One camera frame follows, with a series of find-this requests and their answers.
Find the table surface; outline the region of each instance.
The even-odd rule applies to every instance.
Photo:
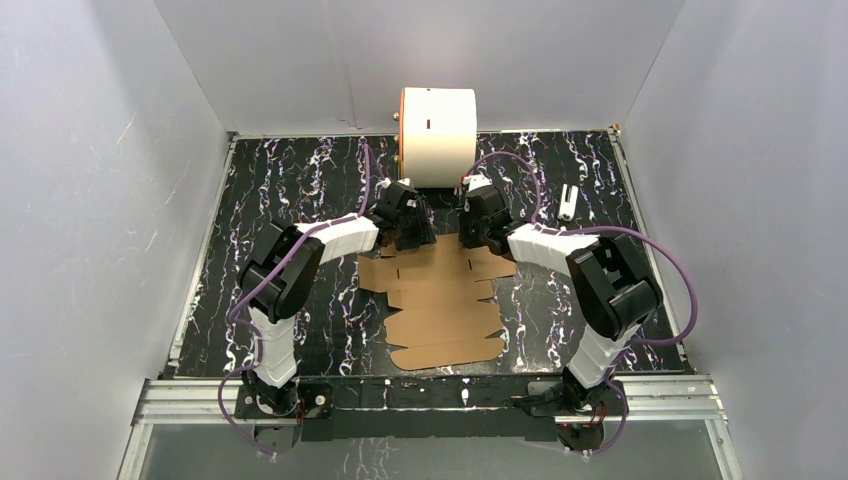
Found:
[[[392,136],[240,139],[235,145],[221,202],[203,261],[178,377],[222,377],[246,361],[252,350],[247,332],[233,332],[226,315],[241,294],[239,268],[257,232],[272,219],[315,222],[357,210],[365,180],[363,149],[368,142],[372,187],[382,175],[397,178]],[[619,225],[637,229],[622,172],[605,131],[480,134],[478,157],[505,150],[537,169],[542,186],[539,221],[569,229]],[[534,189],[526,173],[507,158],[480,167],[509,198],[513,216],[532,213]],[[580,194],[574,220],[556,219],[564,184]],[[372,189],[371,201],[377,191]],[[459,198],[452,191],[427,193],[430,219],[438,234],[458,231]],[[395,310],[386,294],[357,288],[356,257],[323,265],[298,315],[295,351],[303,376],[432,376],[560,372],[574,354],[585,323],[570,279],[536,265],[518,264],[514,277],[494,281],[504,324],[503,353],[495,360],[406,372],[391,362],[383,320]],[[671,336],[663,309],[645,322],[640,335]],[[681,371],[675,347],[638,346],[619,370]]]

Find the cardboard sheet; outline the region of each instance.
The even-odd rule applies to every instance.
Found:
[[[359,286],[386,292],[389,305],[402,311],[386,319],[386,341],[404,347],[391,354],[398,368],[459,365],[496,358],[503,328],[492,298],[491,279],[515,274],[515,264],[486,248],[465,249],[457,234],[439,235],[435,245],[383,258],[359,257]]]

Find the gray wall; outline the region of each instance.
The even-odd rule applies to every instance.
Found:
[[[701,294],[687,350],[750,478],[848,468],[846,46],[840,0],[690,0],[624,124],[649,230]]]
[[[114,478],[226,135],[149,0],[0,7],[0,477]]]
[[[405,86],[477,92],[478,128],[622,122],[683,0],[156,0],[224,127],[393,132]]]

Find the white cylinder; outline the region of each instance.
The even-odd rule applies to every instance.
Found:
[[[404,88],[400,97],[400,176],[415,188],[456,187],[477,152],[472,89]]]

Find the white enclosure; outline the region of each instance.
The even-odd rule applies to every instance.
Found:
[[[746,475],[841,478],[846,45],[839,0],[4,2],[0,477],[118,471],[227,131],[394,132],[429,86],[482,131],[623,123]]]
[[[156,0],[242,134],[394,132],[403,87],[474,88],[478,129],[623,122],[682,0]]]
[[[114,478],[226,135],[149,1],[3,2],[0,477]]]
[[[846,45],[840,0],[690,0],[624,124],[651,233],[701,294],[687,351],[751,478],[848,468]]]

